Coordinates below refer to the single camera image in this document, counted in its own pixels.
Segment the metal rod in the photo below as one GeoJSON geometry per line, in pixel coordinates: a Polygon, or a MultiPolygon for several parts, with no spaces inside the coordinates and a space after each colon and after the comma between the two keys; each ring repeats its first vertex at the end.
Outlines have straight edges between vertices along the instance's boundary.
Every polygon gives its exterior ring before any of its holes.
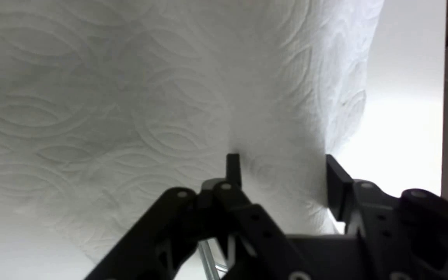
{"type": "Polygon", "coordinates": [[[197,243],[197,253],[200,256],[206,280],[219,280],[220,277],[212,262],[212,256],[211,256],[208,243],[206,242],[197,243]]]}
{"type": "Polygon", "coordinates": [[[217,273],[220,274],[225,274],[226,273],[226,268],[225,267],[220,267],[220,265],[214,265],[214,268],[217,270],[217,273]]]}

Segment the embossed pattern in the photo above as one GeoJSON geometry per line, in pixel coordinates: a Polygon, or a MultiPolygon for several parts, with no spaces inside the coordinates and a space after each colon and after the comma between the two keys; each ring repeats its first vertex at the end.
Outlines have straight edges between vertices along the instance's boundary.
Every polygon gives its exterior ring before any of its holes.
{"type": "Polygon", "coordinates": [[[285,232],[331,232],[382,0],[0,0],[0,198],[91,260],[242,156],[285,232]]]}

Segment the white wall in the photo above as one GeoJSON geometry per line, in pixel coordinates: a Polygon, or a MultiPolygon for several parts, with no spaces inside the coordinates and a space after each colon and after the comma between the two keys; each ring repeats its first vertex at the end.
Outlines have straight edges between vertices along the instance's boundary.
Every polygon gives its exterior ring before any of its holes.
{"type": "Polygon", "coordinates": [[[439,193],[444,0],[385,0],[371,46],[366,108],[341,153],[352,178],[388,195],[439,193]]]}

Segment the white paper towel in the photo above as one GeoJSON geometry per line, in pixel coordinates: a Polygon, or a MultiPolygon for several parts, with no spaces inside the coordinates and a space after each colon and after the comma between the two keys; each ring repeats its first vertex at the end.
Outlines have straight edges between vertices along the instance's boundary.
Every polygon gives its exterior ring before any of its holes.
{"type": "Polygon", "coordinates": [[[99,260],[239,153],[290,234],[331,232],[382,0],[0,0],[0,198],[99,260]]]}

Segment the black mechanical part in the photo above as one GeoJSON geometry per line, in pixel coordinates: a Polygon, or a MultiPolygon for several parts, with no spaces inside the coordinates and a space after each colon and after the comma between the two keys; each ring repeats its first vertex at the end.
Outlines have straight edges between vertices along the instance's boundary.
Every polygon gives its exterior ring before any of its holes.
{"type": "Polygon", "coordinates": [[[422,190],[399,200],[352,181],[326,156],[327,207],[343,235],[285,237],[240,190],[239,156],[195,195],[170,189],[85,280],[169,280],[197,243],[215,239],[223,280],[448,280],[448,203],[422,190]]]}

